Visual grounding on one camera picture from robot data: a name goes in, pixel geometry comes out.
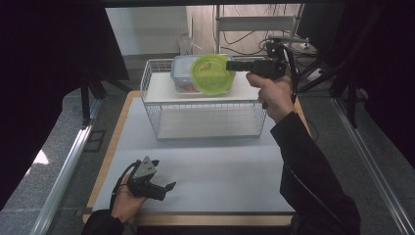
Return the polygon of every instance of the black cable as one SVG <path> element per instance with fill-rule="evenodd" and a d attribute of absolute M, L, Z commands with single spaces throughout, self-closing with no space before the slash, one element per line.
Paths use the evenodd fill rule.
<path fill-rule="evenodd" d="M 270 41 L 270 40 L 269 39 L 262 39 L 262 40 L 260 40 L 258 42 L 258 48 L 264 50 L 267 41 Z"/>
<path fill-rule="evenodd" d="M 274 6 L 274 12 L 272 13 L 272 16 L 275 16 L 275 10 L 277 10 L 277 5 L 278 4 L 275 4 L 275 6 Z"/>
<path fill-rule="evenodd" d="M 314 142 L 317 142 L 318 137 L 320 137 L 320 133 L 318 132 L 317 127 L 316 127 L 316 126 L 315 126 L 315 124 L 314 124 L 311 120 L 309 120 L 307 117 L 305 118 L 305 120 L 306 120 L 307 122 L 309 122 L 309 123 L 312 125 L 312 127 L 314 128 L 315 138 L 313 139 L 313 141 L 314 141 Z"/>
<path fill-rule="evenodd" d="M 262 40 L 266 39 L 266 37 L 268 36 L 268 32 L 269 32 L 269 31 L 267 30 L 267 31 L 265 31 L 265 32 L 263 33 L 263 37 L 262 37 L 263 39 L 262 39 Z"/>
<path fill-rule="evenodd" d="M 287 57 L 288 57 L 288 63 L 290 65 L 291 79 L 293 83 L 293 94 L 291 98 L 294 103 L 297 99 L 297 91 L 299 87 L 299 77 L 297 76 L 296 63 L 294 61 L 293 52 L 283 43 L 280 43 L 280 46 L 286 51 Z"/>
<path fill-rule="evenodd" d="M 300 179 L 299 177 L 293 172 L 288 164 L 284 164 L 284 167 L 291 173 L 291 175 L 296 179 L 296 181 L 301 185 L 301 187 L 307 191 L 307 193 L 341 226 L 341 228 L 346 232 L 346 234 L 350 234 L 346 225 L 333 213 L 326 204 L 323 203 Z"/>
<path fill-rule="evenodd" d="M 269 11 L 271 9 L 271 5 L 272 4 L 269 4 L 269 6 L 265 9 L 265 11 L 262 13 L 262 15 L 265 15 L 266 11 Z"/>
<path fill-rule="evenodd" d="M 257 52 L 253 52 L 253 53 L 242 53 L 242 52 L 236 51 L 236 50 L 228 48 L 228 47 L 220 47 L 220 48 L 225 49 L 225 50 L 229 50 L 229 51 L 233 51 L 233 52 L 238 53 L 238 54 L 243 55 L 243 56 L 252 56 L 252 55 L 256 55 L 256 54 L 260 53 L 261 51 L 263 51 L 263 48 L 262 48 L 261 50 L 259 50 Z"/>
<path fill-rule="evenodd" d="M 241 14 L 238 12 L 238 9 L 236 9 L 236 6 L 237 6 L 237 5 L 235 5 L 235 11 L 238 13 L 238 16 L 240 16 L 240 17 L 241 17 Z"/>
<path fill-rule="evenodd" d="M 211 8 L 211 33 L 213 33 L 213 41 L 216 42 L 216 38 L 214 37 L 214 5 Z"/>
<path fill-rule="evenodd" d="M 118 181 L 116 182 L 116 185 L 115 185 L 115 187 L 114 187 L 114 189 L 113 189 L 113 193 L 111 194 L 111 202 L 110 202 L 110 212 L 112 212 L 113 211 L 113 205 L 114 205 L 114 201 L 115 201 L 115 197 L 116 197 L 116 192 L 118 192 L 118 188 L 119 188 L 119 186 L 121 186 L 121 181 L 122 181 L 122 178 L 124 177 L 124 175 L 132 168 L 132 167 L 134 167 L 134 166 L 136 166 L 137 165 L 137 162 L 136 163 L 133 163 L 133 164 L 131 164 L 131 165 L 129 165 L 128 166 L 128 168 L 122 173 L 122 175 L 121 175 L 121 177 L 118 179 Z"/>
<path fill-rule="evenodd" d="M 249 35 L 253 34 L 254 32 L 255 32 L 255 30 L 254 30 L 254 31 L 249 32 L 249 33 L 248 33 L 248 34 L 246 34 L 245 36 L 243 36 L 243 37 L 241 37 L 241 38 L 239 38 L 238 40 L 233 41 L 233 42 L 228 42 L 228 39 L 226 38 L 226 34 L 225 34 L 225 32 L 223 32 L 223 37 L 225 38 L 225 41 L 226 41 L 226 43 L 228 43 L 228 45 L 232 45 L 232 44 L 235 44 L 235 43 L 237 43 L 237 42 L 241 41 L 242 39 L 246 38 L 247 36 L 249 36 Z"/>

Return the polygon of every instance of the white surface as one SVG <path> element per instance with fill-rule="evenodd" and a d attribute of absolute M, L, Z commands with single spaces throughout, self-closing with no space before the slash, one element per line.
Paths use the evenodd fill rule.
<path fill-rule="evenodd" d="M 208 102 L 208 101 L 256 101 L 258 88 L 251 87 L 245 71 L 237 71 L 229 92 L 220 95 L 179 94 L 175 91 L 170 72 L 154 72 L 145 101 L 148 103 Z"/>
<path fill-rule="evenodd" d="M 280 195 L 283 161 L 266 119 L 259 138 L 157 141 L 141 99 L 135 98 L 93 211 L 107 209 L 117 179 L 137 159 L 160 160 L 152 182 L 176 181 L 164 201 L 143 212 L 293 212 Z"/>
<path fill-rule="evenodd" d="M 109 8 L 123 56 L 178 53 L 178 39 L 188 33 L 186 7 Z"/>

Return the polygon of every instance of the human hand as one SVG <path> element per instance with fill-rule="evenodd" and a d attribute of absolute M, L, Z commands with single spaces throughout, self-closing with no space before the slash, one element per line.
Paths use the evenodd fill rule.
<path fill-rule="evenodd" d="M 258 101 L 261 104 L 266 103 L 268 105 L 266 111 L 275 123 L 278 123 L 290 112 L 295 111 L 291 98 L 292 83 L 288 76 L 284 75 L 271 80 L 248 72 L 247 80 L 251 86 L 260 88 Z"/>
<path fill-rule="evenodd" d="M 111 216 L 118 218 L 123 224 L 127 223 L 128 220 L 133 218 L 147 198 L 145 197 L 134 197 L 126 185 L 129 174 L 125 174 L 122 178 L 121 184 L 116 192 L 113 210 Z"/>

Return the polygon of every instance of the metal rod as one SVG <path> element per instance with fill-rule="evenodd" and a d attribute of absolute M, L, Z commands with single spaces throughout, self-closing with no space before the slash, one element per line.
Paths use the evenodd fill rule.
<path fill-rule="evenodd" d="M 79 156 L 82 153 L 85 142 L 91 132 L 91 128 L 94 122 L 95 117 L 98 114 L 99 109 L 101 108 L 102 101 L 95 100 L 91 108 L 91 118 L 92 121 L 90 125 L 86 126 L 85 129 L 79 130 L 75 141 L 69 151 L 67 159 L 62 166 L 61 172 L 59 173 L 51 192 L 49 193 L 46 202 L 40 211 L 39 216 L 34 223 L 33 228 L 31 229 L 30 235 L 43 235 L 46 234 L 49 226 L 55 216 L 56 210 L 61 202 L 61 199 L 64 196 L 65 191 L 67 190 L 70 178 L 75 170 L 76 164 L 78 162 Z"/>
<path fill-rule="evenodd" d="M 220 24 L 220 5 L 216 5 L 216 41 L 214 46 L 214 53 L 219 54 L 220 53 L 220 31 L 219 31 L 219 24 Z"/>
<path fill-rule="evenodd" d="M 297 27 L 299 26 L 299 23 L 300 23 L 300 18 L 301 18 L 303 8 L 304 8 L 304 4 L 303 3 L 299 4 L 299 7 L 297 8 L 297 12 L 294 15 L 293 24 L 291 25 L 291 29 L 290 29 L 290 33 L 289 33 L 289 37 L 291 37 L 291 38 L 294 38 L 296 36 L 296 31 L 297 31 Z M 292 44 L 293 44 L 293 42 L 289 42 L 287 44 L 287 47 L 289 49 L 291 49 Z"/>
<path fill-rule="evenodd" d="M 408 215 L 405 209 L 403 208 L 402 204 L 400 203 L 399 198 L 394 193 L 390 184 L 382 174 L 382 171 L 379 169 L 378 164 L 376 163 L 375 159 L 373 158 L 372 154 L 367 148 L 363 138 L 360 136 L 359 131 L 356 128 L 353 128 L 353 126 L 351 126 L 350 122 L 347 120 L 346 107 L 343 104 L 342 99 L 332 98 L 332 101 L 335 107 L 337 108 L 337 112 L 340 115 L 341 120 L 346 127 L 350 139 L 352 140 L 354 146 L 357 149 L 357 152 L 363 160 L 370 176 L 372 177 L 373 182 L 378 188 L 378 191 L 382 196 L 383 200 L 385 201 L 385 204 L 389 209 L 401 234 L 415 234 L 414 227 L 411 221 L 409 221 Z"/>

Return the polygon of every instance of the wire rack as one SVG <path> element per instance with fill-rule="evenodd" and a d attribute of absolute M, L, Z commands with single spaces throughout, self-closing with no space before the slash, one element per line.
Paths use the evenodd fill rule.
<path fill-rule="evenodd" d="M 148 61 L 141 81 L 144 107 L 158 139 L 260 136 L 266 112 L 245 79 L 235 79 L 232 91 L 218 97 L 178 94 L 170 78 L 171 63 Z"/>

